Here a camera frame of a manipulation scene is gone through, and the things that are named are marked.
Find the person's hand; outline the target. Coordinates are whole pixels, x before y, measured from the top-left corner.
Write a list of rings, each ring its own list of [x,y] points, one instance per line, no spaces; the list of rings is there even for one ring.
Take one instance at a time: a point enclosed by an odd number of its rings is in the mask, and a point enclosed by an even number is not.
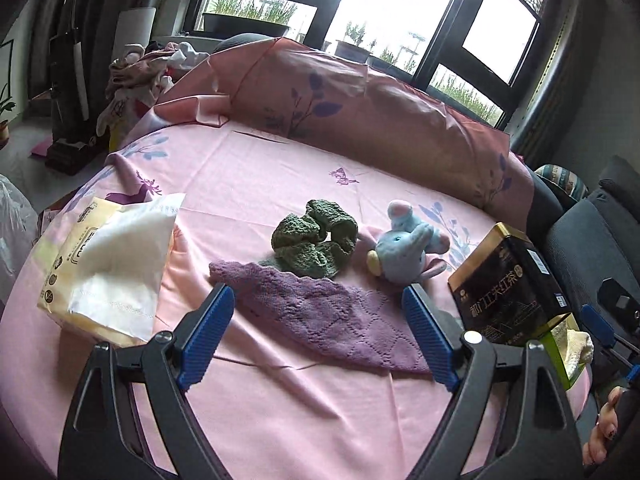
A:
[[[590,432],[588,441],[582,446],[582,464],[584,466],[602,464],[608,451],[606,446],[617,434],[618,417],[616,405],[626,392],[623,387],[615,387],[608,394],[608,400],[599,412],[598,421]]]

